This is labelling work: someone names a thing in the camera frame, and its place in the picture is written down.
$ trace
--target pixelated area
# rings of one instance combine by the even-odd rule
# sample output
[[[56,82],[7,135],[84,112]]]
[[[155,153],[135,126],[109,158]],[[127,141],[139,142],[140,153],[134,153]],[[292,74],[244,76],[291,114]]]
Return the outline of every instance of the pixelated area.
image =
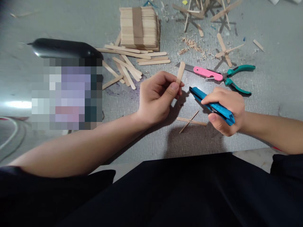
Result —
[[[32,79],[32,129],[96,128],[102,122],[102,60],[42,61]]]

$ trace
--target forearm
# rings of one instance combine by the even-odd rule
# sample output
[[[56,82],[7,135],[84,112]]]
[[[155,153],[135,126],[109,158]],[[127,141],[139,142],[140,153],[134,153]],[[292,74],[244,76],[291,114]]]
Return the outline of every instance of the forearm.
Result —
[[[136,113],[46,142],[10,165],[44,177],[89,174],[146,129]]]
[[[240,131],[267,141],[287,154],[303,153],[302,121],[245,112]]]

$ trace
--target blue scrap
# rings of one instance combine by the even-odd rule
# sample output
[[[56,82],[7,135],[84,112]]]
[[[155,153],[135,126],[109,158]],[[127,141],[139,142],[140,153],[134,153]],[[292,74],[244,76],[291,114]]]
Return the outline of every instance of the blue scrap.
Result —
[[[143,6],[149,6],[152,5],[153,7],[157,8],[150,0],[148,0]]]

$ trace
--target blue utility knife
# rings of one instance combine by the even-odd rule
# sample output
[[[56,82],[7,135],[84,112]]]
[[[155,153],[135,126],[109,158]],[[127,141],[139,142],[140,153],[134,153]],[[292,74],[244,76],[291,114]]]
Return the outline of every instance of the blue utility knife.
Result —
[[[206,97],[206,94],[197,87],[189,87],[189,91],[199,102]],[[220,115],[229,126],[232,126],[235,123],[233,113],[218,102],[212,102],[204,106],[206,106],[211,112]]]

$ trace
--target hand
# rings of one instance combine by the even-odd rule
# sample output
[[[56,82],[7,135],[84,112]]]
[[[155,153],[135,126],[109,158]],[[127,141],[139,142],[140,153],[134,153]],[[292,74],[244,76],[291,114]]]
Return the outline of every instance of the hand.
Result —
[[[140,106],[136,114],[148,127],[163,121],[168,116],[173,99],[182,95],[184,83],[179,86],[176,80],[176,76],[160,71],[141,83]]]
[[[201,104],[205,105],[210,102],[219,102],[222,106],[229,109],[235,118],[235,124],[229,126],[218,114],[209,114],[208,119],[215,129],[228,137],[241,129],[244,124],[245,105],[243,97],[239,93],[216,87],[212,93],[201,101]]]

